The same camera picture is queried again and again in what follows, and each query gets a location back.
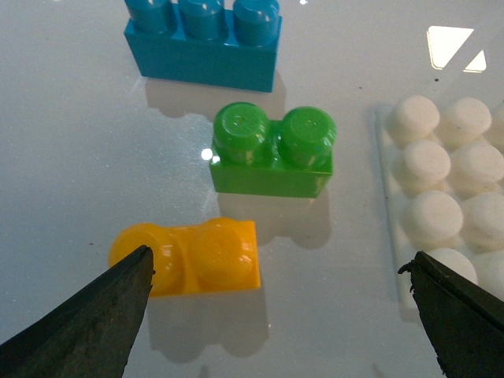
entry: blue block stud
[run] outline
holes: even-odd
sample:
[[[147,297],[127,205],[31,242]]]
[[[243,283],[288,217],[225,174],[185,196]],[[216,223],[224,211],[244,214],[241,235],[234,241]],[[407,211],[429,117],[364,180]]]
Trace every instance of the blue block stud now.
[[[125,0],[124,35],[142,76],[271,92],[277,0]]]

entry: green block stud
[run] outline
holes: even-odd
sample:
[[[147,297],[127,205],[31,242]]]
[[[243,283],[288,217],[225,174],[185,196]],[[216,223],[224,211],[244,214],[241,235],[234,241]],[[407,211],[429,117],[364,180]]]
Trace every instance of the green block stud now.
[[[270,120],[256,105],[228,105],[213,122],[215,190],[316,198],[332,176],[336,134],[332,118],[317,108],[296,108]]]

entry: yellow toy block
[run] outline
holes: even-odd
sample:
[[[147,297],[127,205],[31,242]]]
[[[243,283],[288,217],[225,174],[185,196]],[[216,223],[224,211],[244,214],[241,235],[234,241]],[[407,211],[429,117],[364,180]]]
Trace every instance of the yellow toy block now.
[[[133,225],[114,240],[109,266],[139,246],[154,253],[151,297],[258,289],[258,247],[252,220],[214,218],[194,226]]]

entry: white table surface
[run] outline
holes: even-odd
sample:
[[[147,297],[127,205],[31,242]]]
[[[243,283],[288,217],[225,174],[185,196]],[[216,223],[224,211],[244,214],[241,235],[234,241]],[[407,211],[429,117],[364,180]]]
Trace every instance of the white table surface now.
[[[104,272],[127,226],[225,215],[256,221],[263,288],[151,301],[125,377],[442,377],[398,301],[374,112],[413,94],[503,101],[504,3],[280,5],[275,90],[259,94],[142,78],[120,0],[2,0],[0,343]],[[432,25],[475,29],[444,70]],[[463,72],[481,50],[487,69]],[[201,151],[234,101],[333,116],[315,202],[214,192]]]

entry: plastic brick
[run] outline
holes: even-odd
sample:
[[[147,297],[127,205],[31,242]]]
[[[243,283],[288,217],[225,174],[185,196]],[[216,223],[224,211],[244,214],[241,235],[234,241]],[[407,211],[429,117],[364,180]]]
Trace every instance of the plastic brick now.
[[[377,110],[396,269],[423,250],[504,300],[503,109],[492,117],[461,98],[440,112],[412,96]],[[410,287],[398,276],[402,304],[415,309]]]
[[[124,35],[142,76],[271,92],[282,19],[276,0],[125,0]]]
[[[210,160],[220,193],[316,198],[332,176],[335,124],[322,110],[293,109],[270,120],[259,107],[237,102],[213,122]]]
[[[154,253],[150,296],[189,295],[261,287],[255,225],[214,218],[195,226],[136,224],[114,240],[109,266],[139,246]]]

